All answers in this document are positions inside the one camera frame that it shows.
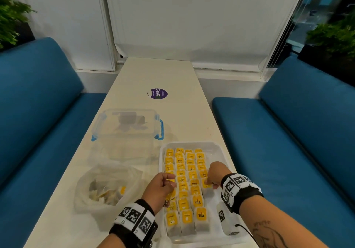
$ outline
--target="translucent plastic bag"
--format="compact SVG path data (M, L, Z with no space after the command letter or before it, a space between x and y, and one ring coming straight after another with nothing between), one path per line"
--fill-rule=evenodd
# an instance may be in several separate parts
M142 172L119 163L98 164L85 173L75 188L79 213L108 214L123 209L143 192Z

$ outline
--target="blue backrest cushion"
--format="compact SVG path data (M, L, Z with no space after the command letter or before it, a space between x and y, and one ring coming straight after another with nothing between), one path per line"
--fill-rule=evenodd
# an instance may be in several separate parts
M355 200L355 88L288 57L259 96Z
M0 184L82 89L51 38L0 53Z

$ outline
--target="person's left hand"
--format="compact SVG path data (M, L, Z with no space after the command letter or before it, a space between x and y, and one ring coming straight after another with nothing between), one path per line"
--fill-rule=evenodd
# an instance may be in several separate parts
M164 206L169 193L173 192L174 188L176 188L176 183L169 181L169 179L175 179L175 174L158 173L143 193L142 199L149 204L155 215Z

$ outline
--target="hand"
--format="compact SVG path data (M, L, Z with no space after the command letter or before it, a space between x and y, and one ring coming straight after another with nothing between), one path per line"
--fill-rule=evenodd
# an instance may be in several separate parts
M176 188L176 183L169 181L169 179L175 179L175 174L158 173L143 193L142 199L149 204L155 215L164 206L168 194Z
M232 171L223 163L218 161L213 162L209 167L205 184L213 184L213 189L217 189L221 185L223 177L230 173L232 173Z

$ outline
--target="wristband with markers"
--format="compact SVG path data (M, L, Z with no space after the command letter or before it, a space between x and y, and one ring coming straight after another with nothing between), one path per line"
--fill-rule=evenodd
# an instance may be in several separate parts
M246 199L255 195L264 197L260 187L242 174L227 174L222 179L221 186L221 198L223 202L230 212L236 214L239 214L239 208Z
M148 248L158 228L155 215L149 204L139 199L127 205L117 216L110 230L126 247Z

